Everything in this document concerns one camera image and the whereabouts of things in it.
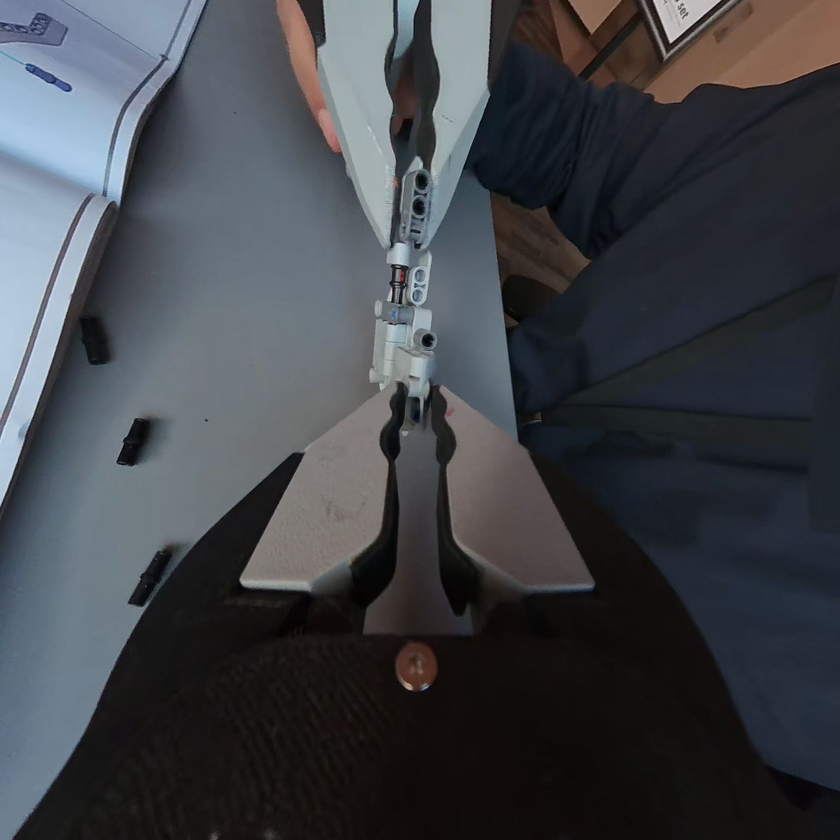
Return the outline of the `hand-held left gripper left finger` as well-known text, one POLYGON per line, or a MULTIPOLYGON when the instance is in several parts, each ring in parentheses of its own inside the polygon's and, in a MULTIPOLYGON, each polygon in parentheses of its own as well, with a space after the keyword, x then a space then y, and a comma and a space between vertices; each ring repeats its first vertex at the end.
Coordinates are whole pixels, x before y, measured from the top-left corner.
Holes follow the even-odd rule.
POLYGON ((250 591, 346 596, 367 607, 396 568, 404 387, 374 395, 301 456, 241 576, 250 591))

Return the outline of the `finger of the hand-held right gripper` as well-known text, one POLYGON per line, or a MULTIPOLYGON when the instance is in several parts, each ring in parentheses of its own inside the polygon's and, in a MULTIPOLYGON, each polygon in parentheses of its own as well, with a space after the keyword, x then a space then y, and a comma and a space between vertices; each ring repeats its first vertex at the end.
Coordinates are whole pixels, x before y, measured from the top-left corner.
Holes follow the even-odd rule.
POLYGON ((430 249, 455 194, 489 99, 490 1, 419 2, 413 31, 415 161, 427 176, 430 249))
POLYGON ((346 170, 384 249, 393 245, 407 167, 395 137, 396 85, 413 42, 418 1, 313 4, 318 80, 346 170))

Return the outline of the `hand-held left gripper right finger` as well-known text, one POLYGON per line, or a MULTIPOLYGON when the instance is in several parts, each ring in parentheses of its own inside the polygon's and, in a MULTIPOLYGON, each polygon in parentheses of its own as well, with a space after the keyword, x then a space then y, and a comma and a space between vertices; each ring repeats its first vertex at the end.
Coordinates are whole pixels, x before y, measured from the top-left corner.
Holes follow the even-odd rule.
POLYGON ((453 612, 592 593, 593 576, 529 452, 446 387, 433 389, 429 410, 438 567, 453 612))

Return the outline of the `grey lego assembly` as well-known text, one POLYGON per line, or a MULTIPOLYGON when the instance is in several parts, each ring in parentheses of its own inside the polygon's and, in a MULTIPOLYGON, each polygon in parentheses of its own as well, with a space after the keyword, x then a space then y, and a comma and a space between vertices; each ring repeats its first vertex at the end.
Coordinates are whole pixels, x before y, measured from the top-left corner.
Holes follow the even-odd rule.
POLYGON ((427 307, 433 255, 425 248, 432 209, 432 176, 421 159, 408 165, 395 193, 389 292, 374 305, 370 381, 405 397, 402 433, 424 427, 432 391, 438 337, 427 307))

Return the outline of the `person's right forearm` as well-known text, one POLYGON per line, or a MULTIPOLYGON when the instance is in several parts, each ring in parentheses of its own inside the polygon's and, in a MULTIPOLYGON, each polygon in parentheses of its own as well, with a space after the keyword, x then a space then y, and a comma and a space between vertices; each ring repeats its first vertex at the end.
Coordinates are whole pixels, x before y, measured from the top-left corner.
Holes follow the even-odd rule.
POLYGON ((614 82, 599 88, 515 42, 501 62, 466 169, 491 193, 545 208, 593 260, 616 237, 608 207, 667 107, 614 82))

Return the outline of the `black lego pin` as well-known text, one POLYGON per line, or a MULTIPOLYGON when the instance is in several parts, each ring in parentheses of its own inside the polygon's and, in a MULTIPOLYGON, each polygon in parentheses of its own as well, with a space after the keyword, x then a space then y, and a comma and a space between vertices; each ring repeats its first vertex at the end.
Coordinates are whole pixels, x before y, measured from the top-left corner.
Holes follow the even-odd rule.
POLYGON ((142 607, 150 600, 172 560, 173 553, 173 547, 165 545, 154 554, 129 596, 128 604, 130 606, 142 607))
POLYGON ((109 364, 112 354, 104 322, 96 316, 84 316, 79 319, 79 327, 87 363, 92 366, 109 364))
POLYGON ((132 420, 128 433, 122 440, 117 457, 118 466, 133 467, 139 464, 144 448, 151 436, 153 421, 147 417, 136 417, 132 420))

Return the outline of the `lego instruction booklet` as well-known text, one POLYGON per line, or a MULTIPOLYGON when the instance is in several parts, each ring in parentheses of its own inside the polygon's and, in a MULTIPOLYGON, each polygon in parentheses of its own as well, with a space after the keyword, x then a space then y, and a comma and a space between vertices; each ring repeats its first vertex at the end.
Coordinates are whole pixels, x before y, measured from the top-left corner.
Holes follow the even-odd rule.
POLYGON ((204 1, 1 2, 2 508, 204 1))

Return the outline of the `person's right hand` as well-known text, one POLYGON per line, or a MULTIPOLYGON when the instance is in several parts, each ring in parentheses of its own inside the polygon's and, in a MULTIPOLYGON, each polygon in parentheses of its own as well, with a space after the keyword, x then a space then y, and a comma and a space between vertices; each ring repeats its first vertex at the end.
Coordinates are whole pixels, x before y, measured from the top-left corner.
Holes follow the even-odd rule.
POLYGON ((340 154, 340 141, 320 88, 317 50, 298 1, 276 1, 276 12, 287 43, 292 71, 309 111, 331 152, 340 154))

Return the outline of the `black framed sign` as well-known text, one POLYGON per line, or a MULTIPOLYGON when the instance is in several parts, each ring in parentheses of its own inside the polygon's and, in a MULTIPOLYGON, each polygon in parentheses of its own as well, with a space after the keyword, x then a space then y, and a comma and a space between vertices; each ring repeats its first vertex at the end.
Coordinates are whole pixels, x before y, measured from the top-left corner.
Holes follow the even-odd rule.
POLYGON ((637 1, 662 66, 710 36, 720 44, 755 11, 750 1, 637 1))

